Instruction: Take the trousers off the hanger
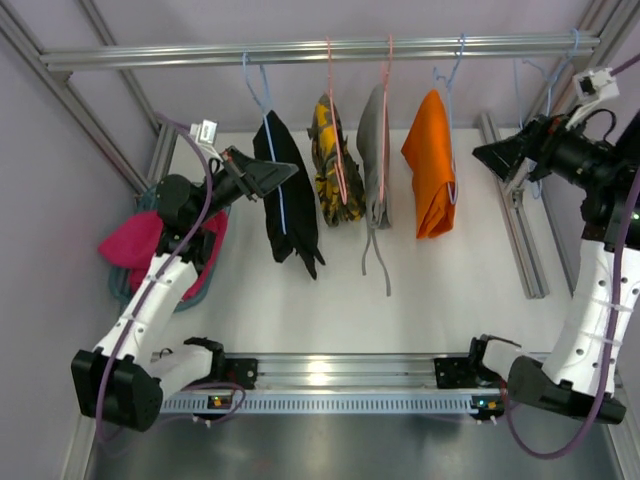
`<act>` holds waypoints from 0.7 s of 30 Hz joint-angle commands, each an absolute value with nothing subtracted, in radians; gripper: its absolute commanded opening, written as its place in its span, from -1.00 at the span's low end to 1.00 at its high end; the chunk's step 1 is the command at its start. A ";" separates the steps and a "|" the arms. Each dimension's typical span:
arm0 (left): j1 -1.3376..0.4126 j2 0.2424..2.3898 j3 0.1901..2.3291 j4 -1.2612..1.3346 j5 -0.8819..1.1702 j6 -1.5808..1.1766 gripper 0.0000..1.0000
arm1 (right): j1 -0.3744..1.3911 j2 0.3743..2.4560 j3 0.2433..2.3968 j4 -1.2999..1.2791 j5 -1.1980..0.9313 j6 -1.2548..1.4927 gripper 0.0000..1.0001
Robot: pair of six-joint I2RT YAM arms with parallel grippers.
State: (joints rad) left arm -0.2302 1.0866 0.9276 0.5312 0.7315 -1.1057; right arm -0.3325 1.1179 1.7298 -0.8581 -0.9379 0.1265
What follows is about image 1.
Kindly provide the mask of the black trousers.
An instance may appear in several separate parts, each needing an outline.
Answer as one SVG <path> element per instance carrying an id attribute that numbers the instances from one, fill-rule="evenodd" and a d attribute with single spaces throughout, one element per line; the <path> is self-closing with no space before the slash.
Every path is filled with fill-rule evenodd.
<path id="1" fill-rule="evenodd" d="M 325 260 L 319 250 L 315 194 L 300 150 L 273 110 L 267 113 L 252 144 L 256 158 L 298 168 L 291 178 L 264 197 L 266 232 L 276 262 L 282 263 L 296 254 L 311 278 L 316 279 L 316 265 L 323 265 Z"/>

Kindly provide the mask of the light blue wire hanger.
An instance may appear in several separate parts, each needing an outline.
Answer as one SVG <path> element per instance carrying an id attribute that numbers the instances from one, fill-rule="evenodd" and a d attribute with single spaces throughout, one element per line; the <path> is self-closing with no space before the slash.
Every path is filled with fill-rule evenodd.
<path id="1" fill-rule="evenodd" d="M 571 63 L 571 61 L 575 57 L 579 43 L 580 43 L 581 34 L 579 30 L 577 28 L 573 28 L 571 30 L 571 34 L 573 37 L 573 47 L 564 55 L 564 58 L 560 61 L 560 63 L 554 69 L 545 70 L 541 65 L 535 63 L 530 59 L 523 58 L 520 60 L 520 63 L 522 65 L 528 65 L 536 69 L 544 81 L 545 103 L 543 104 L 543 109 L 535 107 L 534 108 L 535 113 L 542 112 L 546 116 L 549 116 L 551 113 L 554 87 L 560 75 L 564 72 L 564 70 L 567 68 L 567 66 Z M 519 68 L 515 60 L 512 61 L 512 65 L 513 65 L 513 76 L 514 76 L 514 91 L 515 91 L 517 114 L 518 114 L 518 127 L 519 127 L 519 130 L 522 131 L 524 129 L 524 117 L 523 117 L 523 110 L 521 105 Z"/>

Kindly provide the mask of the pink trousers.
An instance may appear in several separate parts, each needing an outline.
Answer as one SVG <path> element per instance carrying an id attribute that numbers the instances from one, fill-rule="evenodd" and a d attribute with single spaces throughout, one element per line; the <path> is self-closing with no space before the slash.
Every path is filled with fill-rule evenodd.
<path id="1" fill-rule="evenodd" d="M 224 211 L 203 223 L 202 228 L 215 235 L 213 252 L 208 255 L 208 262 L 198 280 L 183 296 L 184 302 L 205 292 L 206 283 L 221 250 L 227 227 L 228 214 Z M 158 246 L 161 231 L 162 221 L 156 211 L 138 213 L 118 227 L 98 247 L 99 253 L 108 263 L 128 273 L 126 288 L 128 293 L 124 296 L 125 302 L 129 301 L 141 285 Z"/>

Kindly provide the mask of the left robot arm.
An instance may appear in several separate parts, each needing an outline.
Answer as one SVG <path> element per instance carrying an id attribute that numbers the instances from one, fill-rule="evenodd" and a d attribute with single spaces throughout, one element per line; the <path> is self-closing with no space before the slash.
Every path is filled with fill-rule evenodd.
<path id="1" fill-rule="evenodd" d="M 160 242 L 140 287 L 93 350 L 80 350 L 71 372 L 80 410 L 96 422 L 147 431 L 162 403 L 192 386 L 221 388 L 221 343 L 191 337 L 158 360 L 152 358 L 176 307 L 203 273 L 214 242 L 202 224 L 243 196 L 263 198 L 293 177 L 294 164 L 251 158 L 231 146 L 218 157 L 220 170 L 204 169 L 196 184 L 170 174 L 156 185 Z"/>

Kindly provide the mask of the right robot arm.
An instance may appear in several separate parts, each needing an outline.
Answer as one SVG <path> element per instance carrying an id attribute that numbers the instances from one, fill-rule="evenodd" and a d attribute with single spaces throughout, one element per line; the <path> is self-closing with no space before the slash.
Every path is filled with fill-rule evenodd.
<path id="1" fill-rule="evenodd" d="M 639 208 L 626 205 L 638 197 L 639 120 L 610 144 L 587 138 L 569 115 L 540 115 L 473 155 L 501 180 L 532 160 L 534 178 L 554 174 L 586 194 L 579 278 L 553 350 L 538 361 L 512 341 L 484 335 L 479 366 L 505 380 L 517 403 L 575 419 L 596 407 L 596 421 L 621 423 L 626 408 L 614 397 L 615 365 L 639 298 Z"/>

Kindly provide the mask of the blue hanger with black trousers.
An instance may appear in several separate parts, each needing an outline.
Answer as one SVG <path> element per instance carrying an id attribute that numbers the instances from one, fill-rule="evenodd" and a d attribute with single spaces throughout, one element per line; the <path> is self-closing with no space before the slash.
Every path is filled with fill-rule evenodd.
<path id="1" fill-rule="evenodd" d="M 266 75 L 266 69 L 263 64 L 259 65 L 259 71 L 262 79 L 262 86 L 263 86 L 263 93 L 264 93 L 263 97 L 259 97 L 251 84 L 251 79 L 248 71 L 249 63 L 250 63 L 249 52 L 247 50 L 244 50 L 242 53 L 242 67 L 243 67 L 243 72 L 245 76 L 245 83 L 252 95 L 254 102 L 259 106 L 261 110 L 263 125 L 265 127 L 265 134 L 267 137 L 267 143 L 269 147 L 269 154 L 270 154 L 269 158 L 273 163 L 275 163 L 277 161 L 277 157 L 275 155 L 274 143 L 273 143 L 270 124 L 268 120 L 268 114 L 271 111 L 271 107 L 272 107 L 272 99 L 271 99 L 269 83 Z M 283 196 L 283 191 L 281 186 L 277 187 L 277 192 L 278 192 L 281 231 L 284 235 L 286 235 L 287 225 L 286 225 L 286 217 L 285 217 L 285 209 L 284 209 L 284 196 Z"/>

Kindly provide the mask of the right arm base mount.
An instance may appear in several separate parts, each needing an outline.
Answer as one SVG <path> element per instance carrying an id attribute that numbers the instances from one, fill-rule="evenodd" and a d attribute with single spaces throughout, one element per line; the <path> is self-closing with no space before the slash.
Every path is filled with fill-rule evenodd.
<path id="1" fill-rule="evenodd" d="M 503 386 L 503 379 L 482 364 L 490 340 L 499 340 L 499 337 L 486 334 L 473 337 L 465 356 L 436 358 L 434 367 L 437 387 L 441 390 L 500 389 Z M 473 394 L 472 407 L 477 412 L 471 414 L 471 417 L 477 423 L 497 424 L 505 414 L 501 393 Z"/>

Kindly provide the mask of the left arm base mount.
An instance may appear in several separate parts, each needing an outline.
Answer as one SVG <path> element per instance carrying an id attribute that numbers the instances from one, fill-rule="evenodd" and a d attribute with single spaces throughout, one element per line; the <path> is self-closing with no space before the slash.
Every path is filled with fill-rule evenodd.
<path id="1" fill-rule="evenodd" d="M 213 383 L 229 383 L 241 387 L 240 390 L 233 388 L 227 396 L 210 396 L 207 406 L 212 410 L 212 413 L 195 414 L 194 418 L 208 424 L 230 420 L 244 404 L 243 398 L 245 394 L 243 394 L 243 391 L 255 388 L 258 367 L 259 360 L 257 358 L 231 358 L 225 361 L 223 373 L 219 379 L 209 376 L 193 382 L 191 387 Z"/>

